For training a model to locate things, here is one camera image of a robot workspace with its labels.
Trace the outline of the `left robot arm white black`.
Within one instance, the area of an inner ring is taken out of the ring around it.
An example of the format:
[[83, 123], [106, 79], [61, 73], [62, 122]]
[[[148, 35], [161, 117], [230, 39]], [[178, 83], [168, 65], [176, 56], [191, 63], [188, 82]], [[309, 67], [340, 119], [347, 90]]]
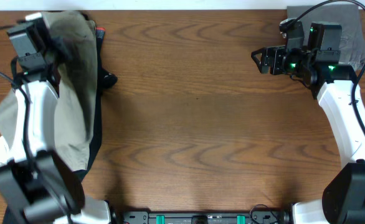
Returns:
[[12, 157], [0, 166], [0, 193], [15, 223], [111, 223], [106, 201], [84, 195], [55, 147], [60, 62], [72, 60], [44, 19], [7, 31], [17, 56], [9, 78], [17, 98]]

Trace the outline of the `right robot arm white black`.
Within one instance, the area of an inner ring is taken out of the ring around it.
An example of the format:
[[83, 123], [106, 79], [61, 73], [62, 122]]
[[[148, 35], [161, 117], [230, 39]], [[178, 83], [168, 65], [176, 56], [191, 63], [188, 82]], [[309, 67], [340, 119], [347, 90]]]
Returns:
[[304, 83], [325, 112], [341, 171], [322, 198], [294, 203], [290, 223], [365, 223], [365, 108], [352, 66], [313, 49], [264, 47], [251, 53], [260, 73], [287, 74]]

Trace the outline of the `khaki green shorts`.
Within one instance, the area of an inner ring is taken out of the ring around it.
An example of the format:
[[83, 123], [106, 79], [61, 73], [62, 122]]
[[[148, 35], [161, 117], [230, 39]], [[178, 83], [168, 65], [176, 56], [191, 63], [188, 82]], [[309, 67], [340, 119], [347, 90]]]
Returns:
[[[87, 170], [100, 107], [95, 23], [77, 11], [39, 12], [27, 21], [38, 18], [45, 20], [51, 37], [60, 39], [73, 57], [57, 67], [60, 80], [55, 109], [56, 151], [70, 170]], [[0, 103], [0, 133], [8, 143], [10, 158], [16, 118], [17, 98], [11, 87]]]

